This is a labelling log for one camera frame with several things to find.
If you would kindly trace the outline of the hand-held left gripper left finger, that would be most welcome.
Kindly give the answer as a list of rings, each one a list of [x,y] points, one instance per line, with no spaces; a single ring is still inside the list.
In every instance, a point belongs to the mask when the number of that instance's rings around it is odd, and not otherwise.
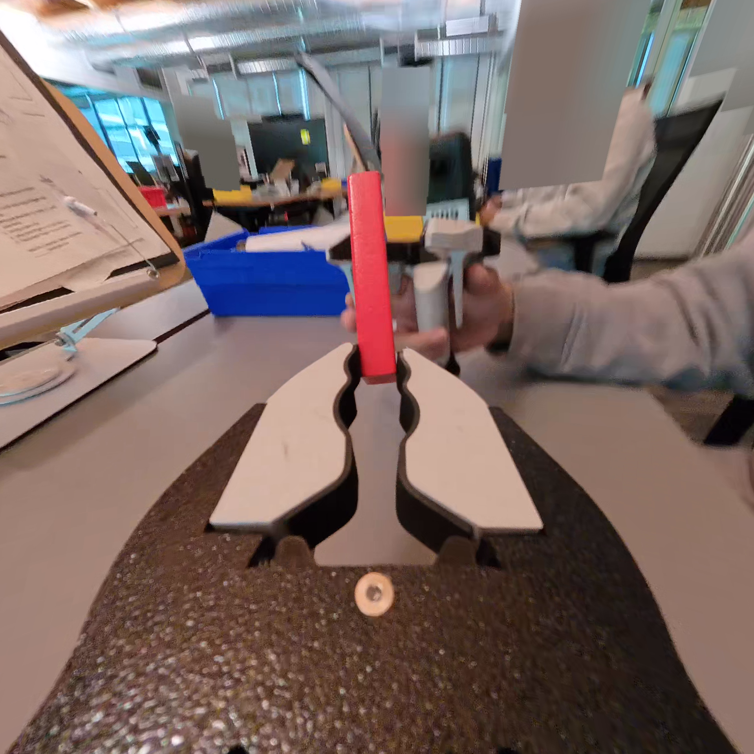
[[[310,548],[343,528],[359,495],[349,432],[359,382],[358,346],[345,343],[280,387],[263,406],[209,526],[273,545],[297,536]]]

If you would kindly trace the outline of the white flat board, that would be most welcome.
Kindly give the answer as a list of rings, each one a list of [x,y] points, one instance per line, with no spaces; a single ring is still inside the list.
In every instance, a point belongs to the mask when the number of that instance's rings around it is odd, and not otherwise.
[[[248,253],[300,252],[305,250],[306,236],[305,229],[274,233],[260,232],[246,238],[243,250]]]

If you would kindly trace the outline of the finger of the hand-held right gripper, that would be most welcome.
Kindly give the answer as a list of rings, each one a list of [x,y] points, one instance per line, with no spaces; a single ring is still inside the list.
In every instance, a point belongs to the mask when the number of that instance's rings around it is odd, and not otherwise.
[[[464,282],[467,264],[483,257],[484,229],[472,221],[430,218],[423,234],[424,249],[449,263],[456,328],[464,323]]]
[[[322,252],[330,265],[340,268],[348,282],[349,293],[355,298],[351,231],[347,224],[329,224],[308,229],[302,239],[302,250]]]

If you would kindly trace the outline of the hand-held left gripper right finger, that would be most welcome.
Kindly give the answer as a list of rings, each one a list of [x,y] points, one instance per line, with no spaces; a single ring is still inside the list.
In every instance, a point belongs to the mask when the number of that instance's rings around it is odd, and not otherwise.
[[[485,400],[417,351],[397,362],[404,438],[397,467],[401,526],[431,551],[449,538],[540,534],[541,514]]]

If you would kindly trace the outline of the person's right hand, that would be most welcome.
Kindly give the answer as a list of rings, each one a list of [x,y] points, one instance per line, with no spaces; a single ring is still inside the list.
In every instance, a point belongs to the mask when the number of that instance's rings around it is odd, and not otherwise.
[[[497,272],[480,263],[466,267],[463,289],[463,323],[450,323],[419,331],[412,279],[403,276],[397,294],[391,297],[396,324],[395,348],[411,348],[432,361],[450,352],[465,353],[511,338],[514,320],[513,288]]]

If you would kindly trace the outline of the wooden document stand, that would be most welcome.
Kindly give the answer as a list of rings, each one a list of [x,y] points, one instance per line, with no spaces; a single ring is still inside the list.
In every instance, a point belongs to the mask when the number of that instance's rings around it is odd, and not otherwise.
[[[102,339],[91,333],[117,311],[189,278],[183,252],[167,232],[178,247],[171,265],[166,257],[147,260],[118,269],[97,286],[58,288],[1,307],[2,352],[41,342],[2,359],[2,448],[156,352],[155,339]]]

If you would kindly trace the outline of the printed instruction sheet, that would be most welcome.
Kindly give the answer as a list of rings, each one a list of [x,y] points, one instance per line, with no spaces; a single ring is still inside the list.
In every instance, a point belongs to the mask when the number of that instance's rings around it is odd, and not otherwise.
[[[2,36],[2,307],[147,260],[171,265],[177,250],[89,121]]]

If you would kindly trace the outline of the blue plastic bin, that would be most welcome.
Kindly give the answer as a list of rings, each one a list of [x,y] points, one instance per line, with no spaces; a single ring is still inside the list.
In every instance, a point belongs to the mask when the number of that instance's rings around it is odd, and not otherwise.
[[[273,227],[274,233],[316,226]],[[217,317],[336,317],[348,282],[322,252],[248,253],[240,230],[183,251],[185,263]]]

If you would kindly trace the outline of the yellow plastic bin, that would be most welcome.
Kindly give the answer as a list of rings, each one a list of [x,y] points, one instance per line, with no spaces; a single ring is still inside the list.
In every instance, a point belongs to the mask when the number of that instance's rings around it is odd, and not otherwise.
[[[384,216],[385,237],[388,243],[418,243],[425,229],[423,216]]]

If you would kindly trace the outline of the person's right forearm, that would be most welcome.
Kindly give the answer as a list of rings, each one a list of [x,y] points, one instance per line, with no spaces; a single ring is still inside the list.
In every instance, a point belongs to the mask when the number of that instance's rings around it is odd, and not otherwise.
[[[539,374],[753,395],[753,233],[626,284],[543,272],[513,284],[511,358]]]

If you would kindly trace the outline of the red rectangular block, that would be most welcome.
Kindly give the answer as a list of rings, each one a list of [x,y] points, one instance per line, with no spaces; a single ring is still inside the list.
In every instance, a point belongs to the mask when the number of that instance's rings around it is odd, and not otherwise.
[[[397,375],[382,178],[377,171],[348,178],[351,267],[357,344],[363,380],[394,382]]]

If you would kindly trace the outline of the black office chair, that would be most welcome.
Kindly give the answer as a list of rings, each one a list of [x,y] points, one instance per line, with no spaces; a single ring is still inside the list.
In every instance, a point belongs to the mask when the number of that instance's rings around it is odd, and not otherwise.
[[[657,208],[700,144],[725,99],[724,94],[655,120],[657,154],[642,190],[636,212],[620,240],[607,231],[577,236],[571,243],[576,271],[591,272],[600,244],[611,243],[602,278],[610,284],[630,279],[639,241]]]

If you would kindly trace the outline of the black display screen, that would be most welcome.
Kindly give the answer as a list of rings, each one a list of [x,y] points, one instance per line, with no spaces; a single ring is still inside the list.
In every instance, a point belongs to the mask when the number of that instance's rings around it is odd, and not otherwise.
[[[248,121],[247,128],[257,173],[270,174],[280,159],[294,161],[305,174],[313,174],[317,165],[329,173],[324,118],[269,118]]]

